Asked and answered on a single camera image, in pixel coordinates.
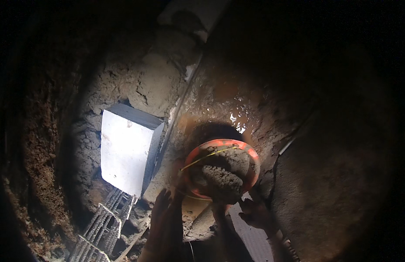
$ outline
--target human hand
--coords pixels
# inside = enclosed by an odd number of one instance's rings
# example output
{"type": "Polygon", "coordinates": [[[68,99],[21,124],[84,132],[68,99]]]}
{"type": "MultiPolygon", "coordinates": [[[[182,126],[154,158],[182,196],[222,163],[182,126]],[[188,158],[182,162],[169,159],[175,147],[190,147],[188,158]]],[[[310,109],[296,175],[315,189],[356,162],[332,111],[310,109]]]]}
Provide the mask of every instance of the human hand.
{"type": "Polygon", "coordinates": [[[221,202],[213,202],[211,204],[212,215],[217,221],[226,217],[226,212],[232,205],[224,204],[221,202]]]}
{"type": "Polygon", "coordinates": [[[147,249],[162,254],[181,245],[182,199],[183,197],[179,194],[171,198],[171,192],[167,189],[163,189],[157,196],[151,215],[147,249]]]}
{"type": "Polygon", "coordinates": [[[263,229],[267,234],[275,233],[278,230],[274,216],[262,200],[254,202],[249,198],[244,201],[240,199],[239,205],[242,208],[242,213],[239,213],[239,216],[246,224],[263,229]]]}

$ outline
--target human arm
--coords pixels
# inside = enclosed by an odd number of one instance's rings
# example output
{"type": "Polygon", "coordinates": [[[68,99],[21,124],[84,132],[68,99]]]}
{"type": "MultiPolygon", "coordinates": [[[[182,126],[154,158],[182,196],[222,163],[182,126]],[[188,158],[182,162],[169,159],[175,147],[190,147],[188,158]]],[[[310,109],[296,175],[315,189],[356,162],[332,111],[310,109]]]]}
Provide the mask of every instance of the human arm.
{"type": "Polygon", "coordinates": [[[257,201],[254,202],[250,199],[240,200],[239,204],[242,208],[242,213],[239,213],[239,216],[248,225],[265,231],[268,237],[267,241],[273,253],[274,262],[300,261],[296,255],[292,257],[292,254],[289,253],[290,248],[282,242],[283,236],[273,213],[266,208],[263,201],[260,200],[255,192],[252,192],[251,195],[257,201]]]}
{"type": "Polygon", "coordinates": [[[212,214],[217,223],[217,233],[229,262],[253,261],[245,244],[236,233],[230,216],[226,216],[227,205],[213,204],[212,214]]]}

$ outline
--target water puddle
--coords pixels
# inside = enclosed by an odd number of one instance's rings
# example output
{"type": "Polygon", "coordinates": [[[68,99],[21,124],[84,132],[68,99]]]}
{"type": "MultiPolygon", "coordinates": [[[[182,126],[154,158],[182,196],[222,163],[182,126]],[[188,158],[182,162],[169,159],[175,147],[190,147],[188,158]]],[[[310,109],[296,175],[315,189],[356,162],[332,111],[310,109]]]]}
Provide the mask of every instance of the water puddle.
{"type": "Polygon", "coordinates": [[[242,135],[244,142],[255,146],[252,135],[260,122],[258,105],[265,99],[263,88],[244,74],[219,69],[205,73],[207,81],[196,87],[194,97],[186,102],[178,131],[189,136],[199,123],[229,124],[242,135]]]}

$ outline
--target yellow rope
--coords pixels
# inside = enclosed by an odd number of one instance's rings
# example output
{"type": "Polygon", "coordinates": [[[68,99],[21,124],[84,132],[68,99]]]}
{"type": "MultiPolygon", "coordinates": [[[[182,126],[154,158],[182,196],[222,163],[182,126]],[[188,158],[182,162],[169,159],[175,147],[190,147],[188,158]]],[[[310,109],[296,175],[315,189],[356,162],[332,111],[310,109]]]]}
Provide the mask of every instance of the yellow rope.
{"type": "Polygon", "coordinates": [[[211,154],[208,154],[208,155],[206,155],[206,156],[203,156],[203,157],[201,157],[200,159],[195,160],[194,162],[190,163],[189,165],[184,166],[183,168],[180,169],[180,171],[183,171],[184,169],[190,167],[191,165],[200,162],[201,160],[205,159],[206,157],[209,157],[209,156],[211,156],[211,155],[215,155],[215,154],[217,154],[217,153],[220,153],[220,152],[223,152],[223,151],[226,151],[226,150],[229,150],[229,149],[237,149],[237,147],[234,146],[234,147],[232,147],[232,148],[226,148],[226,149],[218,150],[218,151],[216,151],[216,152],[213,152],[213,153],[211,153],[211,154]]]}

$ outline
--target cable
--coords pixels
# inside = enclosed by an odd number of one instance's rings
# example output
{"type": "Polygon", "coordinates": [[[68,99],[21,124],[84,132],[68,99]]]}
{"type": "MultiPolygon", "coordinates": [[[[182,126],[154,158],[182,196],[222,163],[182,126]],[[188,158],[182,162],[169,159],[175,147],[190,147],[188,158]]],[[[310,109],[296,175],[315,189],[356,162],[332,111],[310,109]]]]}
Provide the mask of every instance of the cable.
{"type": "Polygon", "coordinates": [[[195,262],[195,257],[194,257],[194,249],[192,248],[192,244],[191,244],[191,242],[189,242],[189,241],[188,241],[188,243],[189,243],[189,246],[191,247],[192,259],[193,259],[193,260],[194,260],[194,262],[195,262]]]}

